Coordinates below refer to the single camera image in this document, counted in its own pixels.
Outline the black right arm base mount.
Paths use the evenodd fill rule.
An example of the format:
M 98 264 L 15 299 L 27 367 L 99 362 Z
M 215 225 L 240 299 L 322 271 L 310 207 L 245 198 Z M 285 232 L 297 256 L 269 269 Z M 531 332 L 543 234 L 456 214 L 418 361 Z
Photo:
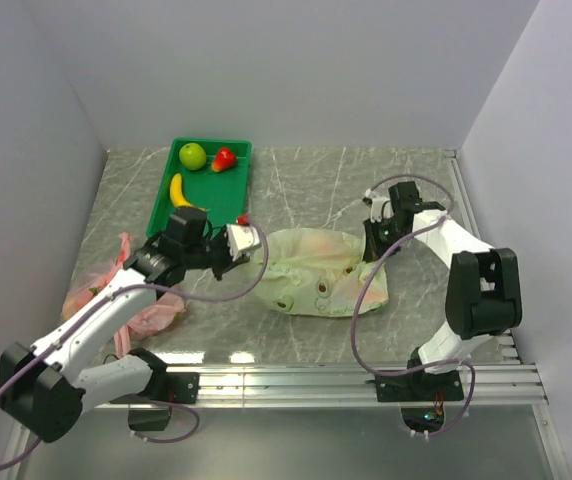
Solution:
M 401 408 L 403 424 L 410 432 L 431 435 L 446 425 L 446 402 L 465 399 L 456 370 L 429 374 L 424 371 L 405 376 L 375 376 L 372 380 L 379 403 L 409 403 Z

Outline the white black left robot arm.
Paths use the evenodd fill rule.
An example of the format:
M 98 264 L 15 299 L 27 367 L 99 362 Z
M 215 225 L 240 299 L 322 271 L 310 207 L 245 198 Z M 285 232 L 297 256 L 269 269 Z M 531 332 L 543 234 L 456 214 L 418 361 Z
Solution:
M 45 443 L 65 435 L 97 405 L 136 394 L 155 402 L 167 390 L 166 366 L 150 353 L 129 354 L 115 366 L 91 366 L 102 347 L 143 309 L 180 283 L 190 270 L 216 278 L 243 262 L 241 242 L 253 229 L 227 224 L 211 234 L 206 213 L 180 207 L 164 230 L 124 261 L 88 304 L 50 334 L 0 358 L 0 409 Z

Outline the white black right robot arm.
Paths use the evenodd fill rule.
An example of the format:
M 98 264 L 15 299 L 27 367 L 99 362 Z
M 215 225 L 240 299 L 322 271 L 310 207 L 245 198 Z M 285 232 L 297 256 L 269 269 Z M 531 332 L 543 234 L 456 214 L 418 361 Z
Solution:
M 418 364 L 406 375 L 411 395 L 428 399 L 442 384 L 442 374 L 458 368 L 481 344 L 521 323 L 523 310 L 518 259 L 510 248 L 478 239 L 451 216 L 452 195 L 444 206 L 420 196 L 414 181 L 397 176 L 382 196 L 365 191 L 369 207 L 363 221 L 363 260 L 374 265 L 370 281 L 402 246 L 417 240 L 449 270 L 445 320 L 417 349 Z

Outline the light green plastic bag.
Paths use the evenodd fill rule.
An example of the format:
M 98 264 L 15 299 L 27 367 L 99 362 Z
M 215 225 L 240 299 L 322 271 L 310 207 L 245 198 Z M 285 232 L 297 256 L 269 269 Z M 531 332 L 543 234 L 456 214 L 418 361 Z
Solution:
M 350 317 L 375 264 L 365 239 L 326 229 L 284 229 L 267 236 L 269 257 L 252 293 L 288 315 Z

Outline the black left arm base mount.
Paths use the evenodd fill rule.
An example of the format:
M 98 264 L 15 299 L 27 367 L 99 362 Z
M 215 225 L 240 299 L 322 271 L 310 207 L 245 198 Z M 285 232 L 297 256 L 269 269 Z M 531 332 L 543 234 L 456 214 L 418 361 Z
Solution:
M 197 372 L 154 374 L 144 391 L 127 394 L 110 402 L 127 408 L 127 423 L 133 436 L 152 443 L 172 443 L 192 436 L 201 425 L 196 404 L 200 386 Z M 176 438 L 154 438 L 171 425 L 175 413 L 185 413 L 194 420 L 186 433 Z

